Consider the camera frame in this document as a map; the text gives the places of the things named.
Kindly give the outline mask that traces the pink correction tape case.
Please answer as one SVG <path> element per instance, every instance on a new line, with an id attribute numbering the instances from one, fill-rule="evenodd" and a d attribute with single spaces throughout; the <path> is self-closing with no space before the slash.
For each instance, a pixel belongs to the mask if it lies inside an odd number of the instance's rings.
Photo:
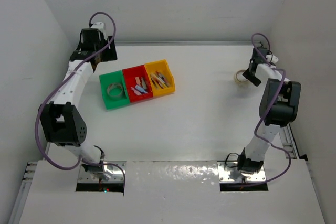
<path id="1" fill-rule="evenodd" d="M 142 95 L 142 93 L 140 92 L 140 91 L 138 91 L 136 88 L 134 88 L 134 87 L 131 87 L 131 90 L 134 92 L 134 94 L 135 95 L 137 95 L 137 96 L 140 96 L 140 95 Z"/>

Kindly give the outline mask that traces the clear small tape roll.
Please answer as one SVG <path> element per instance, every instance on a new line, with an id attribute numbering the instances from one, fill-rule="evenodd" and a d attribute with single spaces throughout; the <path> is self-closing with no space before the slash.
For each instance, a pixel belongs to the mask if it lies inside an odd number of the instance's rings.
<path id="1" fill-rule="evenodd" d="M 240 87 L 246 87 L 248 85 L 248 80 L 246 81 L 236 81 L 236 84 Z"/>

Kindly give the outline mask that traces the blue correction tape case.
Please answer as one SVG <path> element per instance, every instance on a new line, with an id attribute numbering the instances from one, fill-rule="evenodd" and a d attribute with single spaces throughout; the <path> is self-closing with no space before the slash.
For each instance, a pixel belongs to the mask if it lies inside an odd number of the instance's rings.
<path id="1" fill-rule="evenodd" d="M 135 88 L 136 88 L 139 92 L 147 94 L 146 89 L 142 88 L 140 85 L 136 85 Z"/>

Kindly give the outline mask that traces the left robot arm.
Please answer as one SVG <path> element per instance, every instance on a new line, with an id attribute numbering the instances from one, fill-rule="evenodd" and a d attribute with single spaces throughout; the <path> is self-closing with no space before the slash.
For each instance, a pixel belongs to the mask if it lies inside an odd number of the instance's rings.
<path id="1" fill-rule="evenodd" d="M 34 126 L 36 145 L 52 166 L 72 170 L 81 162 L 100 166 L 103 151 L 86 139 L 87 126 L 78 111 L 84 87 L 101 62 L 117 59 L 114 37 L 107 36 L 105 24 L 89 24 L 80 32 L 78 46 L 71 54 L 68 70 L 62 83 L 40 105 Z M 52 161 L 42 147 L 39 129 L 49 143 L 63 147 L 78 158 L 74 166 L 63 167 Z"/>

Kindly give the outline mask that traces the green correction tape case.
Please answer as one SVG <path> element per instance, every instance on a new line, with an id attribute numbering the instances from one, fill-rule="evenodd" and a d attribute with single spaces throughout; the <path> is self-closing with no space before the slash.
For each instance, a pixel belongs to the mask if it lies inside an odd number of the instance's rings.
<path id="1" fill-rule="evenodd" d="M 148 85 L 143 77 L 141 77 L 141 86 L 145 91 L 148 91 Z"/>

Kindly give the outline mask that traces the orange correction tape case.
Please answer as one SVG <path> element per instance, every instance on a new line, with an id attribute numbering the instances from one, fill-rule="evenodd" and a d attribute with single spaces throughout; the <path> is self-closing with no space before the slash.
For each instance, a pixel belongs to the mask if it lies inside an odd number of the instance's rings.
<path id="1" fill-rule="evenodd" d="M 135 78 L 135 81 L 136 81 L 137 85 L 141 86 L 141 81 L 140 81 L 140 78 L 139 78 L 139 77 L 136 77 L 136 78 Z"/>

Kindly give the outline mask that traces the beige masking tape roll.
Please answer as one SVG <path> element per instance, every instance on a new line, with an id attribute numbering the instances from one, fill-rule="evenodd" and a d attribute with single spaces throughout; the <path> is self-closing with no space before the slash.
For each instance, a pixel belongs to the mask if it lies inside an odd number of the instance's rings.
<path id="1" fill-rule="evenodd" d="M 246 81 L 246 80 L 248 80 L 246 77 L 244 77 L 244 72 L 245 72 L 245 70 L 243 69 L 243 70 L 238 70 L 235 74 L 234 74 L 234 80 L 235 80 L 235 82 L 236 81 Z"/>

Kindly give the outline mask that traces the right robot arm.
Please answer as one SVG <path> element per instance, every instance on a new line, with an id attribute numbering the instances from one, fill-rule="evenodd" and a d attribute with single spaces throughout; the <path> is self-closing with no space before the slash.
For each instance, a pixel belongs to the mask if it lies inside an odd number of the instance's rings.
<path id="1" fill-rule="evenodd" d="M 267 60 L 271 52 L 264 47 L 253 49 L 248 68 L 242 76 L 258 87 L 265 84 L 259 106 L 260 121 L 250 143 L 238 157 L 237 169 L 253 174 L 261 170 L 265 154 L 279 130 L 293 122 L 298 113 L 301 83 L 283 77 L 273 62 Z"/>

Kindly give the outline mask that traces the yellow highlighter pen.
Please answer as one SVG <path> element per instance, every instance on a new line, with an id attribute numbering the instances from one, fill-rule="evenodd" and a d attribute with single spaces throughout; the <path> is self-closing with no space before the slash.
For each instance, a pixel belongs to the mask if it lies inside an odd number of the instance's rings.
<path id="1" fill-rule="evenodd" d="M 169 80 L 168 80 L 168 78 L 167 78 L 167 75 L 162 73 L 162 78 L 163 78 L 165 84 L 166 84 L 168 87 L 170 87 L 171 84 L 170 84 L 170 82 L 169 82 Z"/>

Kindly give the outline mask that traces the grey wide tape roll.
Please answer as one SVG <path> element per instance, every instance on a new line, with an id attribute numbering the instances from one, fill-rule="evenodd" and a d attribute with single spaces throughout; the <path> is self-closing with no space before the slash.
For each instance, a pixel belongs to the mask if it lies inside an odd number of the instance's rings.
<path id="1" fill-rule="evenodd" d="M 111 83 L 107 87 L 107 95 L 108 97 L 113 100 L 117 101 L 122 99 L 124 94 L 124 88 L 123 85 L 120 83 Z"/>

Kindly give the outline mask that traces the blue marker pen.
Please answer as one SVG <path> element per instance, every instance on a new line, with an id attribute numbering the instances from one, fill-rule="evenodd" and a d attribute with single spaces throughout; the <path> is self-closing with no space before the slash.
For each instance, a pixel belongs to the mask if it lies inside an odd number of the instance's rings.
<path id="1" fill-rule="evenodd" d="M 158 72 L 158 76 L 161 78 L 161 80 L 164 82 L 164 84 L 168 87 L 169 84 L 168 84 L 168 82 L 166 81 L 165 77 L 164 77 L 160 72 Z"/>

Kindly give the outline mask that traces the pink packaged pen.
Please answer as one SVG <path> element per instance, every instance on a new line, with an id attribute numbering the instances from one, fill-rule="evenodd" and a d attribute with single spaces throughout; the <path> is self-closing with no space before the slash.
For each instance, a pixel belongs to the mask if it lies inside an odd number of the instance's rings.
<path id="1" fill-rule="evenodd" d="M 158 71 L 156 71 L 155 74 L 156 74 L 156 76 L 159 78 L 160 82 L 161 82 L 165 87 L 167 87 L 167 84 L 166 84 L 166 82 L 165 82 L 165 79 L 164 79 L 164 77 L 161 75 L 161 73 L 158 72 Z"/>

